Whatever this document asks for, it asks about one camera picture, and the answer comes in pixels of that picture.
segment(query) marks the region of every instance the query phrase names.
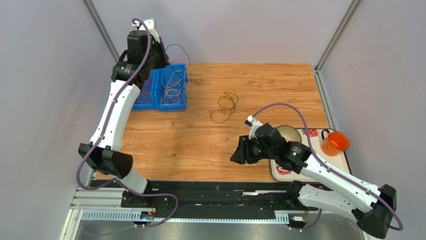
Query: beige bowl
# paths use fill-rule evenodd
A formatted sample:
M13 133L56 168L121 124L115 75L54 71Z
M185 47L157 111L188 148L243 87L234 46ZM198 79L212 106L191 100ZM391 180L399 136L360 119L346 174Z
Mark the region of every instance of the beige bowl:
M281 125L276 129L287 142L302 142L302 136L296 128L289 125Z

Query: orange cup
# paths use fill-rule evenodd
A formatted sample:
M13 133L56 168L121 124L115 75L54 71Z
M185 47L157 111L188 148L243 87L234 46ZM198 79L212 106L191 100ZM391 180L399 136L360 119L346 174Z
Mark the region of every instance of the orange cup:
M349 148L349 139L348 137L338 131L331 132L328 129L321 131L322 151L329 156L336 156L339 153L345 151Z

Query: black mug handle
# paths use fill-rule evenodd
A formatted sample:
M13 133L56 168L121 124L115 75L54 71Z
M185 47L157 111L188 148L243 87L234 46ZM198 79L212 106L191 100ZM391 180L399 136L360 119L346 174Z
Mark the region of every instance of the black mug handle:
M322 140L326 139L326 137L324 137L324 132L327 132L327 137L328 137L328 136L329 136L329 134L330 134L330 130L328 130L328 129L323 129L323 130L321 131L321 138L322 138Z

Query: tray with strawberry pattern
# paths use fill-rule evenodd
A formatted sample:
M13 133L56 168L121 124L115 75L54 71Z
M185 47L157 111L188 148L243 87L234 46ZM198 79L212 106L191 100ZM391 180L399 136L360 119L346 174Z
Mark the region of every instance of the tray with strawberry pattern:
M302 144L308 146L308 138L306 136L306 131L304 128L297 128L297 130L299 131L300 135L301 135L301 139L302 139ZM323 157L324 159L327 160L327 162L333 164L334 166L338 167L339 169L350 173L350 169L348 166L348 161L346 159L346 155L344 154L344 152L340 153L337 156L329 156L327 154L325 154L323 152L323 150L321 149L321 143L323 142L323 139L321 138L321 131L323 129L322 128L310 128L309 129L309 136L310 136L310 141L312 143L312 147L315 150L315 152L317 154L319 154L321 157ZM282 167L278 166L275 163L275 160L269 160L269 165L270 165L270 173L272 175L272 177L277 180L278 182L291 182L293 180L297 180L297 181L302 181L302 182L316 182L315 180L294 173L292 171L287 171L285 169L283 169Z

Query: blue bin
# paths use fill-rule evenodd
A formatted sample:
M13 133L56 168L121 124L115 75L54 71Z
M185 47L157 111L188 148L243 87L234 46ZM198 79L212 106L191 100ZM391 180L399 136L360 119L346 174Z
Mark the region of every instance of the blue bin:
M154 76L154 105L159 111L187 109L187 65L172 64L159 68Z
M131 108L132 110L148 110L156 108L153 101L155 74L156 70L151 70L149 72L149 78L143 83L139 96L137 96L133 103L133 107Z

